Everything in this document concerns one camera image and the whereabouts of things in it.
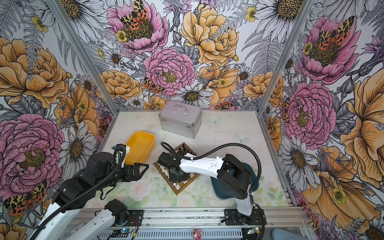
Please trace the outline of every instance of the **case handle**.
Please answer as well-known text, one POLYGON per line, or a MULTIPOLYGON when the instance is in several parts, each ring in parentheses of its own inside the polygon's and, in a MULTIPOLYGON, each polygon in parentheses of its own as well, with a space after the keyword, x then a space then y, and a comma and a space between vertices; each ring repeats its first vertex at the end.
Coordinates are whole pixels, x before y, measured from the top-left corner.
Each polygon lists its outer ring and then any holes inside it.
POLYGON ((175 106, 173 107, 173 110, 176 111, 176 107, 184 108, 184 109, 185 109, 185 113, 184 113, 184 114, 187 114, 187 113, 188 113, 187 109, 186 109, 185 107, 183 107, 183 106, 180 106, 180 105, 175 105, 175 106))

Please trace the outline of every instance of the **case lid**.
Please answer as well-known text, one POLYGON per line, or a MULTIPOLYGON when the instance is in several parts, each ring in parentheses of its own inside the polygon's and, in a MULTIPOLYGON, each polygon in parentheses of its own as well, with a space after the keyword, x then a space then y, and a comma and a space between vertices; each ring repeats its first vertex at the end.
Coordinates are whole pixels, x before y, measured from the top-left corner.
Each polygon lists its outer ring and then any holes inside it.
POLYGON ((179 125, 185 125, 186 123, 194 125, 200 115, 201 108, 175 101, 167 102, 159 113, 161 118, 179 125))

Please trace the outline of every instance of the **silver metal case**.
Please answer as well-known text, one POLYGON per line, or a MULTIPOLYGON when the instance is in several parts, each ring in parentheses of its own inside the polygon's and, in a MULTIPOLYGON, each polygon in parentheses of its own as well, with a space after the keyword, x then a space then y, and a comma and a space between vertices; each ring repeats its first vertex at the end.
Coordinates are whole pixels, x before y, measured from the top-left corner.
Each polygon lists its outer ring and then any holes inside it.
POLYGON ((195 138, 201 125, 201 108, 169 101, 159 113, 164 130, 195 138))

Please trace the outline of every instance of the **wooden chessboard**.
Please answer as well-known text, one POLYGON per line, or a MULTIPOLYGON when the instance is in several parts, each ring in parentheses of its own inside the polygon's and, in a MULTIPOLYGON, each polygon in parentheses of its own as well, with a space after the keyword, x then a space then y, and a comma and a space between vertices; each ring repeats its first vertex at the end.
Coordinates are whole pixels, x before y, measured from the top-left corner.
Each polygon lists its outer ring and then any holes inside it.
MULTIPOLYGON (((177 151, 188 152, 188 153, 191 153, 191 154, 197 156, 197 154, 194 151, 192 151, 192 149, 189 148, 185 142, 180 144, 174 150, 176 152, 177 151)), ((164 168, 163 166, 161 166, 160 164, 158 164, 157 161, 154 162, 153 165, 159 171, 159 173, 163 176, 164 180, 168 183, 169 187, 172 189, 172 191, 176 195, 181 193, 189 184, 191 184, 198 176, 200 176, 200 174, 197 174, 197 173, 190 173, 189 174, 190 175, 190 179, 188 179, 186 181, 182 181, 182 182, 180 182, 178 184, 177 183, 171 183, 170 180, 169 180, 168 170, 166 168, 164 168)))

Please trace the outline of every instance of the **yellow tray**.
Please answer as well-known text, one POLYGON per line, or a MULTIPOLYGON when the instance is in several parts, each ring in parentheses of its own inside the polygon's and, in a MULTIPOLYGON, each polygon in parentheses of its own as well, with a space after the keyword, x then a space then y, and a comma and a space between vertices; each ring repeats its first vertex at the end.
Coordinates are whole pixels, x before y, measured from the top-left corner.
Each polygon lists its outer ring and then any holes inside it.
POLYGON ((138 131, 132 134, 127 144, 131 149, 126 155, 125 163, 145 163, 155 146, 155 136, 149 132, 138 131))

